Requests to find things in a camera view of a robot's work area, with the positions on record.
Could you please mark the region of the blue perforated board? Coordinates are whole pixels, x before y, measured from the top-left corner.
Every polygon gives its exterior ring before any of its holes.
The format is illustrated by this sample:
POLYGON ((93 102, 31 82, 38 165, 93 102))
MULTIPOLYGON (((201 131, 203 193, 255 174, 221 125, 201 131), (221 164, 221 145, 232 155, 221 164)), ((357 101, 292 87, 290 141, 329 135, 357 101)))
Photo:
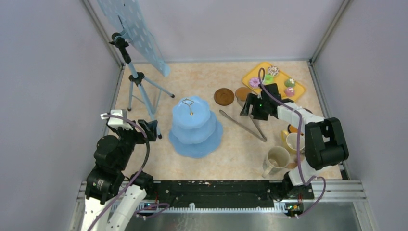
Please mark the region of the blue perforated board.
POLYGON ((137 0, 99 0, 98 4, 109 23, 134 49, 140 53, 164 77, 170 67, 156 47, 137 0))

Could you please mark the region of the dark brown round coaster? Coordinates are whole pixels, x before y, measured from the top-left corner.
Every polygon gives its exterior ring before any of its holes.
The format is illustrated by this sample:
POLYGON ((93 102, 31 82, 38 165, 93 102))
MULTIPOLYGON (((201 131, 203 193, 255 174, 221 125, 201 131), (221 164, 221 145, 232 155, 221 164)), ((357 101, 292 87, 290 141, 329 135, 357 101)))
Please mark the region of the dark brown round coaster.
POLYGON ((235 95, 228 88, 220 88, 214 93, 214 101, 222 106, 227 106, 233 103, 235 95))

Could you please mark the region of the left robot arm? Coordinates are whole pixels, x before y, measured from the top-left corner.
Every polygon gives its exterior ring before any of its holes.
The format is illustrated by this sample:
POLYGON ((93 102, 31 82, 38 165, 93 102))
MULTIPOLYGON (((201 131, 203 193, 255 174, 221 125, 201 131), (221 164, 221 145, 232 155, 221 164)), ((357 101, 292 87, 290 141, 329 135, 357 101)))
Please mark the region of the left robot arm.
POLYGON ((126 111, 114 109, 101 114, 113 135, 96 144, 95 166, 86 179, 82 231, 123 231, 137 206, 154 193, 153 177, 143 169, 150 155, 150 143, 158 137, 157 120, 130 120, 126 111), (144 144, 146 154, 140 169, 124 183, 126 169, 136 145, 144 144))

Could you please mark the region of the yellow serving tray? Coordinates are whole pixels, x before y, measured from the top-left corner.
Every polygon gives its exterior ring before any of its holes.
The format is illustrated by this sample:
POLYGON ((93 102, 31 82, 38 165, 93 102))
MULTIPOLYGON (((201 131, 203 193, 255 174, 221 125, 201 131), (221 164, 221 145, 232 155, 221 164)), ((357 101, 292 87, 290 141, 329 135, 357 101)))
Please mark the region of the yellow serving tray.
MULTIPOLYGON (((261 88, 260 87, 253 87, 253 85, 255 85, 254 83, 251 84, 252 79, 255 77, 258 77, 258 71, 260 68, 264 68, 266 71, 268 71, 269 67, 272 67, 273 64, 269 63, 269 62, 261 62, 259 63, 253 70, 251 70, 248 74, 246 74, 243 78, 242 78, 242 83, 247 86, 254 94, 260 94, 261 92, 261 88)), ((287 86, 285 85, 285 82, 287 80, 289 80, 291 77, 289 75, 287 75, 286 73, 284 73, 283 71, 280 70, 280 72, 273 78, 273 81, 269 81, 266 80, 264 85, 269 85, 269 84, 274 84, 276 83, 278 86, 278 90, 279 93, 281 94, 281 97, 283 99, 289 98, 292 101, 297 101, 299 100, 299 98, 301 98, 305 92, 306 92, 306 88, 305 86, 301 83, 298 82, 297 80, 295 81, 295 85, 293 87, 294 89, 294 94, 288 97, 286 95, 286 89, 287 86)))

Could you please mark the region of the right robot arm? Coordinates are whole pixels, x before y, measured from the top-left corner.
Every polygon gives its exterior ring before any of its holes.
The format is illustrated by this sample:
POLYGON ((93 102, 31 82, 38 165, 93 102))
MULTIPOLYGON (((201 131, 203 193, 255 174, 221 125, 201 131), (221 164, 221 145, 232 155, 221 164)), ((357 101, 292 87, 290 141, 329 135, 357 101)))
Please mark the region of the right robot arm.
POLYGON ((283 99, 277 84, 261 85, 261 93, 246 96, 240 114, 252 115, 253 119, 267 121, 270 116, 296 126, 300 135, 295 140, 300 143, 304 137, 305 159, 296 170, 284 175, 282 192, 288 198, 295 198, 329 166, 334 166, 349 158, 343 128, 339 119, 315 115, 290 99, 283 99))

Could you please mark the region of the light brown round coaster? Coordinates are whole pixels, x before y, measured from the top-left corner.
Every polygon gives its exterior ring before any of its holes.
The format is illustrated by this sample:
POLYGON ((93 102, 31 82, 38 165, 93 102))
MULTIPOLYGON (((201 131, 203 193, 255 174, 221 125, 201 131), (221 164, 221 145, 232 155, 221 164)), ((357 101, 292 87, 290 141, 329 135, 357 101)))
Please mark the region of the light brown round coaster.
POLYGON ((246 101, 248 94, 252 93, 252 90, 248 87, 240 87, 236 89, 235 96, 240 101, 246 101))

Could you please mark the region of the orange smiley coaster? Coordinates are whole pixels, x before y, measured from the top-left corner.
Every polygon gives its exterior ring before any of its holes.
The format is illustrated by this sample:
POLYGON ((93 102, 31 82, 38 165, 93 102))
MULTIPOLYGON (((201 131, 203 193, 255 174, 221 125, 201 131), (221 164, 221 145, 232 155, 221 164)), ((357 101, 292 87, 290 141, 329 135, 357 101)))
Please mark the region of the orange smiley coaster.
POLYGON ((298 129, 296 127, 292 126, 292 125, 288 125, 287 131, 288 131, 288 133, 297 133, 298 129))

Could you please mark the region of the metal serving tongs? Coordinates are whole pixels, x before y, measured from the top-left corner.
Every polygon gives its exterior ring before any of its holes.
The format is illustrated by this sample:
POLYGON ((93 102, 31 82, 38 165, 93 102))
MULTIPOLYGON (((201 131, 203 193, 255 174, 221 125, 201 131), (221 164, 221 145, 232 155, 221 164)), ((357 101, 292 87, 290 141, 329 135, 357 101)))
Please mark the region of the metal serving tongs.
POLYGON ((219 113, 224 116, 225 118, 227 118, 228 120, 232 121, 234 124, 238 125, 239 127, 241 127, 242 129, 244 129, 245 131, 247 131, 248 133, 252 134, 254 137, 258 138, 259 140, 261 140, 262 142, 267 142, 268 139, 267 137, 264 135, 259 123, 251 116, 249 115, 250 120, 252 121, 253 125, 255 126, 256 130, 258 131, 258 133, 255 133, 254 131, 252 131, 251 129, 249 129, 247 126, 245 126, 244 124, 238 122, 237 120, 233 119, 231 116, 229 116, 225 111, 219 109, 219 113))

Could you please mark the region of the pink frosted donut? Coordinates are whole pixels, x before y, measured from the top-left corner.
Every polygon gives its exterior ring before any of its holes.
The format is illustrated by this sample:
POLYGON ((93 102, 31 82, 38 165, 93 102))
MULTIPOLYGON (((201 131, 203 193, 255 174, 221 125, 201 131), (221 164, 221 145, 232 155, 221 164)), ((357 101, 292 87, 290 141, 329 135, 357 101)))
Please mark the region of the pink frosted donut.
POLYGON ((259 88, 259 84, 260 84, 260 81, 259 81, 259 78, 257 77, 252 77, 249 79, 249 85, 251 88, 253 89, 259 88))

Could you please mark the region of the blue three-tier cake stand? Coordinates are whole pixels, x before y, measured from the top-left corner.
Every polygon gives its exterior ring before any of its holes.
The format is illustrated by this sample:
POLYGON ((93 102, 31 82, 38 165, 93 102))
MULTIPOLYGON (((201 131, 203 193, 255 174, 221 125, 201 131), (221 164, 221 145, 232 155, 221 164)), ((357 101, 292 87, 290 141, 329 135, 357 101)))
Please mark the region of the blue three-tier cake stand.
POLYGON ((198 96, 182 98, 172 116, 169 140, 179 155, 203 158, 220 147, 223 126, 207 101, 198 96))

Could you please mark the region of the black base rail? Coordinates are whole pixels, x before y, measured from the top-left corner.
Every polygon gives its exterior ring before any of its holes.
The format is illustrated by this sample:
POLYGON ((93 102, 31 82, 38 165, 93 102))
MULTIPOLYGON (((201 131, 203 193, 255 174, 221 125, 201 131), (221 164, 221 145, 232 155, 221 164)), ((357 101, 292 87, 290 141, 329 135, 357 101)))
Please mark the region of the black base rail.
POLYGON ((283 200, 313 200, 311 185, 287 188, 280 180, 163 180, 148 190, 148 200, 171 208, 272 208, 283 200))

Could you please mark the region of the yellow ceramic mug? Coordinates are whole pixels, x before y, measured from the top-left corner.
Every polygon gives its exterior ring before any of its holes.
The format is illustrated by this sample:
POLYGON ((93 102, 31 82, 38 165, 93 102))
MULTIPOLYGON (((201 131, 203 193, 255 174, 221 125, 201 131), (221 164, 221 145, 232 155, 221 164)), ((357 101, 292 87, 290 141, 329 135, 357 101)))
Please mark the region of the yellow ceramic mug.
MULTIPOLYGON (((282 130, 280 133, 281 140, 283 143, 283 147, 290 153, 290 154, 297 154, 297 134, 298 133, 289 133, 286 130, 282 130)), ((299 138, 299 151, 300 153, 304 152, 305 150, 305 138, 303 135, 300 135, 299 138)))

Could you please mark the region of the white sprinkled donut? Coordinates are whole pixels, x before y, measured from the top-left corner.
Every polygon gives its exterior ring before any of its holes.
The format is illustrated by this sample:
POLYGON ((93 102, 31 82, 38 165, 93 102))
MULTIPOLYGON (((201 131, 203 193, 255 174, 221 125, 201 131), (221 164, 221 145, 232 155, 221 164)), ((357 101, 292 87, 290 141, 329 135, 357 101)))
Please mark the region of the white sprinkled donut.
POLYGON ((272 78, 275 78, 279 73, 280 73, 280 69, 276 66, 268 67, 267 72, 266 72, 266 74, 271 76, 272 78))

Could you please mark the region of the green cupcake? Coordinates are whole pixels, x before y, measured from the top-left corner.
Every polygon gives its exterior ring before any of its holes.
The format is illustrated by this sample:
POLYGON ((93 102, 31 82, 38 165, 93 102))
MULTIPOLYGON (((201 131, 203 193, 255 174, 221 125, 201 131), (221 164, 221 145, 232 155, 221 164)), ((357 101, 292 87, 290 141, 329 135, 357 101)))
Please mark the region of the green cupcake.
POLYGON ((293 78, 288 78, 284 81, 284 85, 286 87, 294 87, 296 85, 296 81, 293 78))

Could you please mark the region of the green frosted donut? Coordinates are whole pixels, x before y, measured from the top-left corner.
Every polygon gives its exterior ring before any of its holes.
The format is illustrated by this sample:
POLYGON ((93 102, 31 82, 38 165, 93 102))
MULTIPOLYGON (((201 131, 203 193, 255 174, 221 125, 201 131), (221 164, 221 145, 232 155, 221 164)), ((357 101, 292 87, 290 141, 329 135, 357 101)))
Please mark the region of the green frosted donut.
POLYGON ((271 74, 266 74, 264 75, 263 79, 262 79, 262 83, 264 85, 269 85, 269 84, 273 84, 274 83, 274 79, 275 77, 271 74))

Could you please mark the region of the blue tripod stand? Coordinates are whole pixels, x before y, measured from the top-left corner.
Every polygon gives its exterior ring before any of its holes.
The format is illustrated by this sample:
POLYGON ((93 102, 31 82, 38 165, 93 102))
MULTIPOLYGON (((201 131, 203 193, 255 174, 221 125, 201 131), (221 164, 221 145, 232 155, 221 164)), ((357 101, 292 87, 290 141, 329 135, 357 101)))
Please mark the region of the blue tripod stand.
POLYGON ((120 33, 113 33, 111 35, 112 41, 110 41, 109 43, 111 45, 114 45, 119 52, 122 55, 122 58, 124 59, 125 63, 127 64, 127 66, 129 67, 129 70, 131 72, 131 75, 128 77, 129 81, 130 81, 130 87, 129 87, 129 97, 128 97, 128 108, 127 110, 130 112, 132 109, 132 99, 135 98, 138 101, 140 101, 141 103, 143 103, 146 107, 146 110, 148 112, 148 115, 150 117, 151 120, 155 120, 155 113, 157 111, 157 107, 158 107, 158 103, 161 97, 161 93, 164 92, 167 95, 169 95, 171 98, 175 98, 175 95, 171 92, 169 92, 168 90, 166 90, 164 87, 160 86, 159 84, 157 84, 156 82, 154 82, 153 80, 149 79, 148 77, 145 76, 145 74, 143 72, 138 72, 135 67, 134 64, 132 64, 132 59, 127 51, 127 47, 129 46, 129 43, 125 40, 125 36, 121 35, 120 33), (153 85, 154 87, 156 87, 157 89, 159 89, 159 96, 156 100, 156 105, 153 106, 145 88, 143 85, 143 81, 147 81, 148 83, 150 83, 151 85, 153 85), (134 85, 137 86, 140 95, 142 97, 142 99, 138 98, 137 96, 133 95, 133 87, 134 85))

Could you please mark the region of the beige ceramic mug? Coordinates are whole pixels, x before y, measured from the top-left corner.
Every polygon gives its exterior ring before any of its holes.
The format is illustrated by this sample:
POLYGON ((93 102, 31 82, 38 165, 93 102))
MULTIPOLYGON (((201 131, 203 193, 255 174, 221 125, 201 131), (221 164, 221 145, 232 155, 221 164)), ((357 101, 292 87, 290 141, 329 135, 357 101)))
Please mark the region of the beige ceramic mug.
POLYGON ((269 175, 275 175, 286 168, 290 163, 290 153, 282 146, 271 148, 263 161, 262 177, 267 178, 269 175))

